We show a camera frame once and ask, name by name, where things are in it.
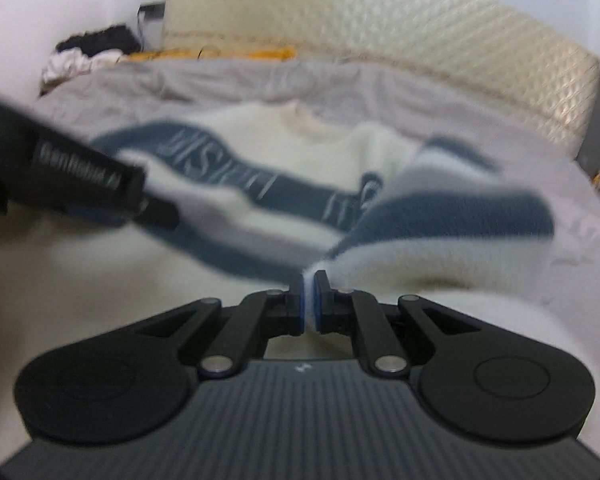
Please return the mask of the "white blue striped sweater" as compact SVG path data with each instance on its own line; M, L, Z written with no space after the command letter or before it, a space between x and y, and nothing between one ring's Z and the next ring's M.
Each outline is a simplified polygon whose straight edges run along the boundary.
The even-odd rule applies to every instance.
M473 146L336 126L297 102L175 114L78 138L140 166L169 231L76 207L0 213L0 463L26 444L12 385L30 359L202 296L225 302L325 270L390 301L418 292L590 355L528 301L553 211Z

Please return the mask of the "white clothes pile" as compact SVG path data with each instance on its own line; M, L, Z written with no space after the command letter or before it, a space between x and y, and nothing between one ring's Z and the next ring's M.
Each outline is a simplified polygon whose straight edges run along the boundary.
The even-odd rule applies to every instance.
M108 68L123 61L126 55L119 49L110 49L87 56L80 48L52 54L42 70L42 84L61 84L76 76Z

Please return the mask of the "black clothes pile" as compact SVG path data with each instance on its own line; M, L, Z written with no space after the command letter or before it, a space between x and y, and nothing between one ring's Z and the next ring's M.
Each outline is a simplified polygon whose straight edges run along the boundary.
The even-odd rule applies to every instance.
M120 50L123 54L132 54L140 52L142 46L128 26L114 25L96 32L71 36L58 42L55 47L56 52L71 49L80 49L84 55L91 58L107 50Z

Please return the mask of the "yellow cloth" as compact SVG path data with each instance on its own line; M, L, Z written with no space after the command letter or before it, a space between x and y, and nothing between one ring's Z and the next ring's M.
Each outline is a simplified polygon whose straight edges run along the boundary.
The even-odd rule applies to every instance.
M206 60L207 58L245 58L246 60L285 62L297 56L294 47L266 48L258 50L223 51L217 47L205 46L198 50L168 49L137 52L127 55L123 61L143 63L162 60Z

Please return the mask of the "grey bed duvet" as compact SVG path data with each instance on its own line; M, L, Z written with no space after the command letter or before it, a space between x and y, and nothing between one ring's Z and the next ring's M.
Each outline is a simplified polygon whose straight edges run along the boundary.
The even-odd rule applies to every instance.
M600 446L600 202L579 167L525 125L388 68L298 62L123 65L63 84L35 110L78 138L90 122L112 131L175 114L288 102L336 126L377 122L418 142L454 136L544 197L553 211L554 242L528 301L554 315L590 355L585 364L596 401L584 436Z

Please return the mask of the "cream quilted headboard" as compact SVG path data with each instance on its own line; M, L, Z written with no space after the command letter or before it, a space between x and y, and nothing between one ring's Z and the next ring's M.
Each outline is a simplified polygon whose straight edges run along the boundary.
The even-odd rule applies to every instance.
M392 66L528 122L568 154L600 81L596 54L498 0L166 0L162 42Z

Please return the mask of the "black wall socket left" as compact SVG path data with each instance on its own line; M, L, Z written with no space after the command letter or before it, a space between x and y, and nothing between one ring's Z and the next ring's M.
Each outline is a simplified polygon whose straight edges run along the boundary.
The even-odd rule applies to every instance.
M164 1L141 4L137 10L137 15L143 20L155 21L162 20L166 3Z

